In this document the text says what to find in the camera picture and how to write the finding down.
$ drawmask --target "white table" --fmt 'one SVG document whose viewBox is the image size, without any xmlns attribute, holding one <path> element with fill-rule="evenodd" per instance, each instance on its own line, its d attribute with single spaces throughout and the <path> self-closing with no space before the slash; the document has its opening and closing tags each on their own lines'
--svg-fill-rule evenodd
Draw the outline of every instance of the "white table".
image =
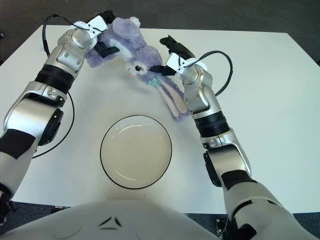
<svg viewBox="0 0 320 240">
<path fill-rule="evenodd" d="M 48 26 L 52 50 L 66 26 Z M 252 177 L 262 182 L 291 212 L 320 212 L 320 68 L 286 33 L 141 29 L 147 43 L 162 58 L 159 43 L 167 35 L 196 56 L 210 50 L 227 53 L 234 65 L 229 87 L 218 97 L 251 162 Z M 0 67 L 0 119 L 46 60 L 41 27 Z M 229 73 L 223 56 L 204 60 L 222 86 Z M 13 200 L 76 206 L 107 199 L 137 199 L 163 204 L 183 213 L 225 213 L 223 193 L 212 185 L 205 168 L 204 149 L 193 120 L 176 123 L 157 90 L 130 78 L 124 62 L 115 59 L 98 68 L 86 63 L 73 83 L 74 127 L 50 153 L 36 158 Z M 52 147 L 70 126 L 70 101 Z M 115 185 L 100 163 L 100 144 L 117 120 L 142 114 L 155 118 L 172 140 L 167 172 L 154 185 L 128 190 Z"/>
</svg>

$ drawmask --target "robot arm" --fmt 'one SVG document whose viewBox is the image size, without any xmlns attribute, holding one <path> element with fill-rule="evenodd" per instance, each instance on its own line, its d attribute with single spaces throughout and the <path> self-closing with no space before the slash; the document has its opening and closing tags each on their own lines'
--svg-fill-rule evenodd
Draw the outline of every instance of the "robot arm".
<svg viewBox="0 0 320 240">
<path fill-rule="evenodd" d="M 0 224 L 11 210 L 9 199 L 17 191 L 37 147 L 55 137 L 63 117 L 60 108 L 86 52 L 108 28 L 100 15 L 76 25 L 82 29 L 71 27 L 60 37 L 36 79 L 29 82 L 4 120 L 0 138 Z"/>
<path fill-rule="evenodd" d="M 203 157 L 210 179 L 223 189 L 232 239 L 316 239 L 264 185 L 251 178 L 249 160 L 212 91 L 207 67 L 170 36 L 160 42 L 171 53 L 166 65 L 182 80 L 184 102 L 207 149 Z"/>
</svg>

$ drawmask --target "floor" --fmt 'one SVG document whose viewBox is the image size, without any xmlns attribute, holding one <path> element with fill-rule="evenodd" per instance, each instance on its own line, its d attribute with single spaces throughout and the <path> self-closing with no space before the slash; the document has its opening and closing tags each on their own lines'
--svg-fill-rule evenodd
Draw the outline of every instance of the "floor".
<svg viewBox="0 0 320 240">
<path fill-rule="evenodd" d="M 284 32 L 313 60 L 320 60 L 319 0 L 0 0 L 0 29 L 6 35 L 0 42 L 0 60 L 5 61 L 52 13 L 75 22 L 105 10 L 113 10 L 122 18 L 136 16 L 142 28 Z M 65 23 L 55 19 L 50 24 Z M 0 227 L 0 234 L 46 216 L 53 209 L 46 205 L 15 205 L 19 209 Z M 294 216 L 320 238 L 320 213 Z M 215 231 L 212 222 L 216 215 L 189 217 Z"/>
</svg>

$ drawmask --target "robot chest logo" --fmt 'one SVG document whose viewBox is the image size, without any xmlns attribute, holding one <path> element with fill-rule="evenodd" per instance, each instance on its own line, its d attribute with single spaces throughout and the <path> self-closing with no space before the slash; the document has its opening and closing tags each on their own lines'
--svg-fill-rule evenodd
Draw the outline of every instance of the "robot chest logo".
<svg viewBox="0 0 320 240">
<path fill-rule="evenodd" d="M 122 225 L 117 217 L 113 218 L 111 216 L 102 223 L 100 223 L 98 225 L 98 228 L 100 230 L 119 230 L 120 228 L 122 228 Z"/>
</svg>

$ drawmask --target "plush toy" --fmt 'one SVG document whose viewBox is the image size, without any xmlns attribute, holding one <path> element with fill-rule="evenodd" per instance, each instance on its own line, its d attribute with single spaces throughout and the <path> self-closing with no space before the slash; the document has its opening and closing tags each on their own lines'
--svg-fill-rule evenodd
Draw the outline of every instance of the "plush toy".
<svg viewBox="0 0 320 240">
<path fill-rule="evenodd" d="M 95 68 L 115 56 L 121 56 L 126 62 L 129 74 L 132 77 L 137 76 L 147 85 L 156 87 L 168 105 L 172 117 L 181 121 L 190 114 L 184 103 L 183 93 L 168 76 L 149 71 L 151 67 L 161 66 L 163 62 L 158 50 L 147 45 L 139 27 L 140 22 L 136 17 L 117 17 L 108 24 L 108 30 L 99 36 L 98 41 L 110 49 L 115 48 L 119 51 L 103 58 L 92 49 L 86 55 L 87 62 L 90 67 Z"/>
</svg>

